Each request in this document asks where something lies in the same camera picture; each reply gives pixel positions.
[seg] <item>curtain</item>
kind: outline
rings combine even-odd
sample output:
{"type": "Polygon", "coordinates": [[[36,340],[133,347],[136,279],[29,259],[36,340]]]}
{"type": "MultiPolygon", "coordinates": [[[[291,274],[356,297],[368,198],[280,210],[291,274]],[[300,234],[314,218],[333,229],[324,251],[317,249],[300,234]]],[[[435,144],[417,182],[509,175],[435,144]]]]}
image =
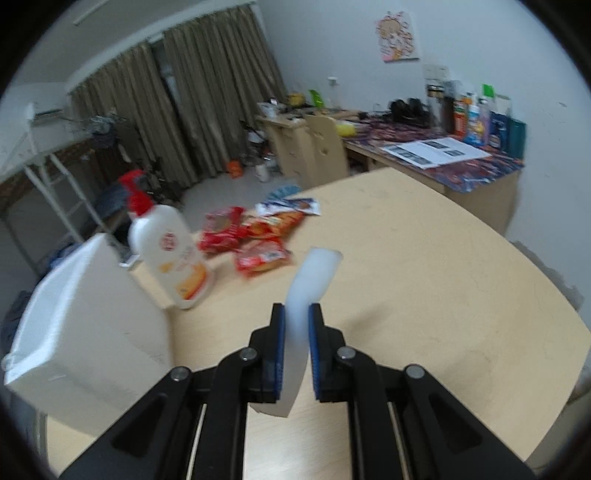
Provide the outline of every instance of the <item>curtain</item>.
{"type": "Polygon", "coordinates": [[[104,65],[72,91],[72,98],[82,116],[114,110],[128,119],[138,128],[148,158],[162,158],[168,180],[185,188],[199,181],[148,43],[104,65]]]}
{"type": "Polygon", "coordinates": [[[255,125],[257,102],[285,98],[285,86],[249,6],[164,32],[181,97],[181,117],[200,167],[210,176],[244,152],[240,121],[255,125]]]}

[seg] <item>styrofoam box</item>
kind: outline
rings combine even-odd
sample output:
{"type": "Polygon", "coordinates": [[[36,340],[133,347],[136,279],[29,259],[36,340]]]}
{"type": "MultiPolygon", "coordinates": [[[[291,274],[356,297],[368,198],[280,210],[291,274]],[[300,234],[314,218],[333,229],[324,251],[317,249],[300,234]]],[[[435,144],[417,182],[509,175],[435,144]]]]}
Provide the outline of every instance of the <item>styrofoam box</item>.
{"type": "Polygon", "coordinates": [[[99,234],[37,286],[6,365],[8,388],[98,435],[173,366],[168,320],[99,234]]]}

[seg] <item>paper document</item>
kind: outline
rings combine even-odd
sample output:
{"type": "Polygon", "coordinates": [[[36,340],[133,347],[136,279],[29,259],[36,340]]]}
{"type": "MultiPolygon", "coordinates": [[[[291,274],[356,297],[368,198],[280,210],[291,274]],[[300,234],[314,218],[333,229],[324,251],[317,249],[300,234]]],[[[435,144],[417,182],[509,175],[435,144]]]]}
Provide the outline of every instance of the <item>paper document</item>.
{"type": "Polygon", "coordinates": [[[389,145],[382,147],[382,150],[423,170],[491,156],[484,150],[472,147],[451,137],[389,145]]]}

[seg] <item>anime poster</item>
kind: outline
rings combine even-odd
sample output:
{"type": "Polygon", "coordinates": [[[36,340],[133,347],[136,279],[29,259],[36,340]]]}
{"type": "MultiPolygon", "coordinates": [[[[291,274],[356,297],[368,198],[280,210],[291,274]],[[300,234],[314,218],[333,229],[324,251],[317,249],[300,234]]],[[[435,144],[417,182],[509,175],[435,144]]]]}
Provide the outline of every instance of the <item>anime poster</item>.
{"type": "Polygon", "coordinates": [[[376,22],[376,31],[383,61],[418,58],[417,38],[408,13],[388,12],[388,15],[376,22]]]}

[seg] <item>red spray nozzle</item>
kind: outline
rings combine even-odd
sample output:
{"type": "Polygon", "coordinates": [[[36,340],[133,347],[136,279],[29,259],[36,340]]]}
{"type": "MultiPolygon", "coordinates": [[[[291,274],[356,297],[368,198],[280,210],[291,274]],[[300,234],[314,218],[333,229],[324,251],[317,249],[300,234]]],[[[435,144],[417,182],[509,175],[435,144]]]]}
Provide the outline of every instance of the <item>red spray nozzle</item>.
{"type": "Polygon", "coordinates": [[[127,199],[129,211],[134,212],[137,216],[142,216],[154,206],[154,202],[149,195],[140,190],[136,183],[137,179],[143,176],[143,171],[132,170],[119,177],[120,184],[129,191],[129,198],[127,199]]]}

